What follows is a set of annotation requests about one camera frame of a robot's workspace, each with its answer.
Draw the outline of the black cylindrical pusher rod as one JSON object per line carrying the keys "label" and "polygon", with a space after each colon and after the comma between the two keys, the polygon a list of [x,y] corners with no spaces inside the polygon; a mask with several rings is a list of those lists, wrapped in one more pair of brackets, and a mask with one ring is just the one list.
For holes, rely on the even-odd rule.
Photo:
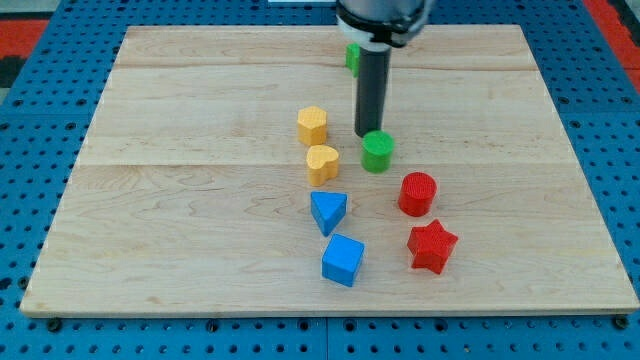
{"label": "black cylindrical pusher rod", "polygon": [[360,49],[354,131],[363,138],[382,128],[391,49]]}

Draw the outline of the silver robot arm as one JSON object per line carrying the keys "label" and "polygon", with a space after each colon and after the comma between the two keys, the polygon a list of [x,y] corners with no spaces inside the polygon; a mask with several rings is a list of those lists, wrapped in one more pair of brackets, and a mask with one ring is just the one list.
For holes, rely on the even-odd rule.
{"label": "silver robot arm", "polygon": [[392,50],[422,31],[433,5],[433,0],[337,0],[338,25],[359,46],[357,136],[382,128]]}

